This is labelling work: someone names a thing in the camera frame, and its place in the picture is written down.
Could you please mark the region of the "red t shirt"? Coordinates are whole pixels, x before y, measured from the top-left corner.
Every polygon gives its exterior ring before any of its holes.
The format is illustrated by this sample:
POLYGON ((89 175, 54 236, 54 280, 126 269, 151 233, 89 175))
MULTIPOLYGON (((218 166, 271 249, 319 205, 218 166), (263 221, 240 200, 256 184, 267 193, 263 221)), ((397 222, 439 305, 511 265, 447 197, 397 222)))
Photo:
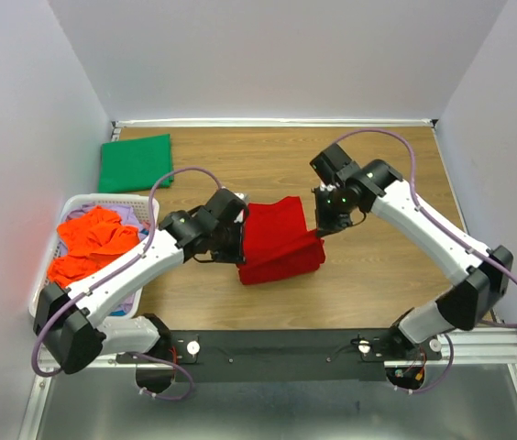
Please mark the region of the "red t shirt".
POLYGON ((246 261, 237 266, 242 284, 286 280, 324 264, 324 241, 307 228, 300 197, 251 203, 249 212, 243 240, 246 261))

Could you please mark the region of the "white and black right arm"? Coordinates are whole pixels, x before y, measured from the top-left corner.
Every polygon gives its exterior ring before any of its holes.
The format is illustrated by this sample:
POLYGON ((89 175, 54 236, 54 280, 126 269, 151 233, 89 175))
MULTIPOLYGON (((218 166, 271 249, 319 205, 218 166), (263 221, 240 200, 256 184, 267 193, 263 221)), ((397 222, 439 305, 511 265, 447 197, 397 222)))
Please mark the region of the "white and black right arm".
POLYGON ((452 330, 470 331, 504 295, 513 255, 467 236, 412 193, 411 184, 391 165, 374 159, 359 166, 337 144, 310 165, 320 178, 313 189, 316 233, 344 231, 359 210, 396 227, 444 273, 450 288, 400 316, 372 348, 381 355, 409 358, 428 339, 452 330))

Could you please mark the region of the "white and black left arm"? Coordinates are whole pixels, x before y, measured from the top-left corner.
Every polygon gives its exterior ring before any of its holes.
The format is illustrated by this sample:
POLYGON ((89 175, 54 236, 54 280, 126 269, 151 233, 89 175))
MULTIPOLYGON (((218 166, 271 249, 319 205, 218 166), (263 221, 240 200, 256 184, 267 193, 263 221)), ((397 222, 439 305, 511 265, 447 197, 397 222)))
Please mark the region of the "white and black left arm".
POLYGON ((34 315, 38 347, 45 347, 66 374, 104 354, 138 352, 149 362, 162 360, 171 333, 159 318, 109 314, 133 292, 198 255, 243 262, 248 217, 248 196, 221 188, 204 205, 167 214, 147 239, 95 274, 66 288, 46 284, 34 315))

